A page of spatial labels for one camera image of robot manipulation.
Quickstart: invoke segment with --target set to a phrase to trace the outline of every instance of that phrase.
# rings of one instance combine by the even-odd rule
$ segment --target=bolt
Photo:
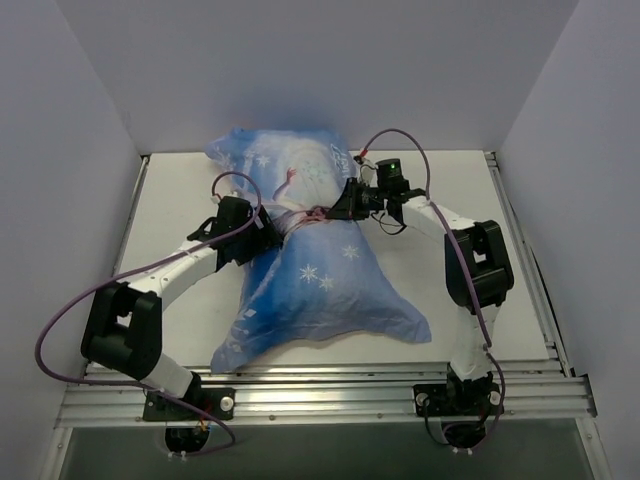
[[[491,403],[491,405],[499,405],[500,404],[500,393],[491,392],[491,394],[489,395],[489,403]]]
[[[223,412],[230,412],[234,405],[233,398],[231,397],[222,397],[220,400],[220,410]]]
[[[416,405],[420,407],[426,407],[427,405],[429,405],[429,395],[424,392],[416,395]]]

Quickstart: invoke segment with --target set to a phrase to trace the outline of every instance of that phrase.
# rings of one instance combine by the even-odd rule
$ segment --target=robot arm
[[[224,197],[218,216],[205,221],[167,257],[174,260],[131,283],[113,283],[96,292],[82,340],[82,355],[197,406],[200,377],[162,353],[162,312],[189,287],[230,261],[242,265],[282,245],[264,208],[248,229],[211,246],[203,245],[237,229],[252,214],[247,200]],[[128,326],[119,322],[127,317]]]
[[[484,350],[486,341],[460,261],[441,219],[424,190],[410,189],[409,181],[402,175],[400,160],[383,160],[376,167],[377,187],[370,187],[366,179],[348,179],[340,199],[326,217],[364,220],[371,212],[386,210],[401,225],[418,230],[442,248],[447,290],[458,305],[458,334],[450,369],[458,383],[490,378],[492,365]],[[476,222],[447,208],[438,208],[462,251],[480,302],[486,331],[491,335],[499,308],[514,281],[500,226],[494,221]]]
[[[461,247],[474,281],[486,330],[491,336],[500,306],[514,281],[500,227],[493,221],[474,222],[444,207],[439,207],[439,210]],[[492,369],[484,350],[486,340],[473,311],[458,258],[440,218],[430,201],[419,196],[402,205],[402,221],[436,242],[445,254],[447,290],[458,305],[458,327],[451,369],[461,381],[485,377]]]

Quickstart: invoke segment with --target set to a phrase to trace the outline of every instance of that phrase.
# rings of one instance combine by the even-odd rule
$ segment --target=blue plastic bag
[[[424,316],[400,297],[380,270],[355,222],[326,221],[356,165],[344,142],[327,131],[235,129],[206,153],[224,170],[248,174],[285,235],[281,250],[245,267],[240,312],[213,355],[214,372],[231,371],[295,339],[325,340],[365,330],[428,342]],[[238,194],[251,186],[234,178]]]

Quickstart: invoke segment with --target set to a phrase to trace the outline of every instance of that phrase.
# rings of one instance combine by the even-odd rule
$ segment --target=white wall
[[[134,145],[53,0],[0,2],[0,476],[37,478],[64,385],[33,345],[113,262],[139,168]],[[46,348],[79,373],[87,305]]]
[[[637,0],[581,0],[501,152],[620,479],[640,472],[639,20]]]
[[[236,124],[497,148],[576,0],[58,0],[141,151]],[[406,148],[388,136],[376,147]]]

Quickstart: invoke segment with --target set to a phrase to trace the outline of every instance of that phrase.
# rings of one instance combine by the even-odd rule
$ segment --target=white snowflake
[[[306,280],[307,283],[311,283],[311,280],[318,278],[316,275],[317,268],[313,268],[311,265],[307,263],[307,266],[300,269],[300,280]]]
[[[262,168],[266,167],[269,164],[269,157],[265,157],[264,155],[260,155],[258,158],[256,158],[256,160],[258,161],[258,165]]]
[[[325,292],[328,292],[333,288],[333,278],[329,278],[327,275],[324,278],[320,279],[320,288],[324,289]]]
[[[346,247],[342,247],[342,256],[347,257],[349,260],[353,260],[354,258],[359,258],[358,248],[353,245],[347,245]]]

